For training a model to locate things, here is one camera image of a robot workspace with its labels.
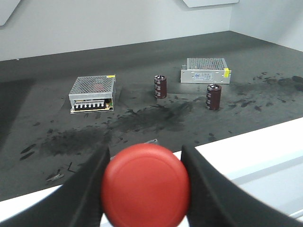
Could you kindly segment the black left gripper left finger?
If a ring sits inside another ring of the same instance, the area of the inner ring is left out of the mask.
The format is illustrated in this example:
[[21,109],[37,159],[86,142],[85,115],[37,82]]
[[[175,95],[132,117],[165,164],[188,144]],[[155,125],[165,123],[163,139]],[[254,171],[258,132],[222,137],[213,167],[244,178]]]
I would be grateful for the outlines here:
[[110,161],[108,147],[102,147],[49,196],[1,222],[2,227],[98,227],[103,210],[100,187]]

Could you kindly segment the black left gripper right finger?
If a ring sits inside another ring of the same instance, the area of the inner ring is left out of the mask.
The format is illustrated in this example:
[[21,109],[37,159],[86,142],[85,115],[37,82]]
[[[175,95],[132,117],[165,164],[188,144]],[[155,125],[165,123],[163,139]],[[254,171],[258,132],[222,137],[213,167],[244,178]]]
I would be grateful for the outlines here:
[[301,227],[302,222],[255,199],[218,172],[195,147],[182,146],[190,178],[191,227]]

